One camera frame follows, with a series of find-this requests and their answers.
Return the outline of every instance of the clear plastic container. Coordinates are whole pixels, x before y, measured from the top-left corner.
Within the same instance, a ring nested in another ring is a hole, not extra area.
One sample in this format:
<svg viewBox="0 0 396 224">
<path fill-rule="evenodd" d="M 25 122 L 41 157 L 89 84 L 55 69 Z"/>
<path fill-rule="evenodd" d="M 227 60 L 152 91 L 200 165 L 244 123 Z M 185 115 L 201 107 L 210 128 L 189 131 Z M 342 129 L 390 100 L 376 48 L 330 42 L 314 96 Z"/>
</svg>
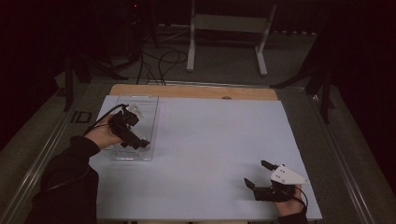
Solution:
<svg viewBox="0 0 396 224">
<path fill-rule="evenodd" d="M 113 148 L 113 160 L 135 160 L 150 161 L 154 155 L 153 136 L 155 131 L 155 119 L 157 114 L 158 96 L 131 96 L 122 95 L 117 101 L 117 105 L 124 104 L 130 106 L 130 111 L 139 117 L 131 131 L 140 139 L 146 139 L 150 143 L 147 147 L 123 147 L 116 144 Z"/>
</svg>

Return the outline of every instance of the human hand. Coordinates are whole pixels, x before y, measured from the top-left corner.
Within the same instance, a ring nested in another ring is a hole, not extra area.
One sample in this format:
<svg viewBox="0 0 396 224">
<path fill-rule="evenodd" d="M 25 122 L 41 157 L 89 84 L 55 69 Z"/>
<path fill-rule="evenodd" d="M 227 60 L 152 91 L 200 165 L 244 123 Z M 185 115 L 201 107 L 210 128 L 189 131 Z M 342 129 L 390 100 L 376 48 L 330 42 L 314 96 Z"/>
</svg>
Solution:
<svg viewBox="0 0 396 224">
<path fill-rule="evenodd" d="M 301 191 L 299 190 L 301 189 L 301 185 L 296 185 L 295 187 L 297 189 L 295 190 L 294 197 L 301 200 Z M 290 199 L 287 202 L 283 202 L 283 203 L 274 203 L 274 205 L 281 217 L 289 216 L 296 213 L 301 213 L 304 208 L 303 205 L 295 199 Z"/>
<path fill-rule="evenodd" d="M 122 140 L 111 132 L 108 121 L 113 115 L 106 116 L 95 128 L 86 133 L 84 137 L 91 139 L 100 149 L 122 143 Z"/>
</svg>

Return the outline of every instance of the dark background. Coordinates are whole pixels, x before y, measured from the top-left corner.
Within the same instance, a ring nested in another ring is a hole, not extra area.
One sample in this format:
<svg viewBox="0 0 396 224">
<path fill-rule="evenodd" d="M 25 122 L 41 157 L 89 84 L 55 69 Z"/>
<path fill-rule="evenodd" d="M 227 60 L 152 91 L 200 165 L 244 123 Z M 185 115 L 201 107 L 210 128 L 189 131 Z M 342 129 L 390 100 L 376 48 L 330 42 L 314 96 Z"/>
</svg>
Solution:
<svg viewBox="0 0 396 224">
<path fill-rule="evenodd" d="M 84 50 L 107 56 L 106 43 L 99 31 L 100 22 L 92 10 L 95 2 L 105 1 L 8 0 L 0 3 L 0 94 L 3 104 L 0 148 L 58 90 L 53 78 L 64 70 L 62 36 L 77 40 L 82 46 L 94 43 L 93 48 L 87 46 Z M 241 7 L 240 1 L 233 1 L 233 4 L 218 1 L 215 5 L 214 1 L 206 2 L 197 10 L 227 14 L 228 10 L 238 7 L 241 14 L 255 16 L 261 13 L 260 7 Z M 332 84 L 340 89 L 395 191 L 396 182 L 391 171 L 396 159 L 396 94 L 393 90 L 396 86 L 396 20 L 391 5 L 382 1 L 345 2 L 337 7 L 324 1 L 320 4 L 319 1 L 284 2 L 277 9 L 272 31 L 318 33 L 326 24 L 323 29 L 326 28 L 328 33 L 319 35 L 307 60 L 312 64 L 322 63 L 335 53 Z M 152 3 L 156 23 L 189 24 L 189 1 Z"/>
</svg>

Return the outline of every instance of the black object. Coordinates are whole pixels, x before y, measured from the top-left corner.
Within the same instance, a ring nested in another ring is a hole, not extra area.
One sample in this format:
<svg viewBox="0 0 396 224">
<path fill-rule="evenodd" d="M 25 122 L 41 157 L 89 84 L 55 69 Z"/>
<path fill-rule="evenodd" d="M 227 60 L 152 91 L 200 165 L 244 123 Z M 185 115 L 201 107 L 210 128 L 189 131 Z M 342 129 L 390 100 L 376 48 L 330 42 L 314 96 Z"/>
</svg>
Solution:
<svg viewBox="0 0 396 224">
<path fill-rule="evenodd" d="M 136 114 L 128 110 L 128 105 L 114 106 L 101 118 L 99 118 L 99 120 L 97 120 L 93 125 L 91 125 L 87 131 L 85 131 L 85 133 L 88 133 L 92 129 L 96 128 L 96 125 L 102 121 L 103 118 L 119 107 L 121 107 L 121 110 L 108 121 L 111 132 L 113 132 L 123 141 L 123 143 L 121 143 L 123 147 L 130 146 L 134 149 L 138 149 L 139 147 L 147 147 L 149 145 L 149 141 L 146 139 L 140 139 L 131 131 L 131 126 L 135 126 L 139 121 L 139 118 Z"/>
<path fill-rule="evenodd" d="M 275 170 L 278 166 L 269 163 L 268 161 L 262 161 L 262 166 L 267 168 L 268 170 Z M 253 184 L 250 180 L 245 179 L 245 184 L 249 189 L 251 189 L 254 193 L 254 198 L 256 201 L 267 201 L 267 202 L 287 202 L 288 200 L 294 198 L 295 186 L 294 185 L 284 185 L 281 183 L 277 183 L 273 180 L 272 186 L 269 188 L 256 188 L 256 185 Z"/>
</svg>

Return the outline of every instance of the black sleeve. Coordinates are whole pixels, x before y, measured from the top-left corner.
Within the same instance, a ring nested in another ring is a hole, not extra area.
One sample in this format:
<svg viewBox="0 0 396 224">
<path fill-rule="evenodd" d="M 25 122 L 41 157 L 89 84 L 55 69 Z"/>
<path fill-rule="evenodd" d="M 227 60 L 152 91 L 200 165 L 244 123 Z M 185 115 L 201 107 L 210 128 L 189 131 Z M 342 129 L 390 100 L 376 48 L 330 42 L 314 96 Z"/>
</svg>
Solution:
<svg viewBox="0 0 396 224">
<path fill-rule="evenodd" d="M 308 220 L 306 219 L 305 213 L 297 213 L 285 217 L 279 217 L 277 219 L 280 224 L 307 224 Z"/>
<path fill-rule="evenodd" d="M 70 147 L 49 161 L 25 223 L 96 223 L 99 177 L 89 160 L 99 151 L 90 139 L 72 137 Z"/>
</svg>

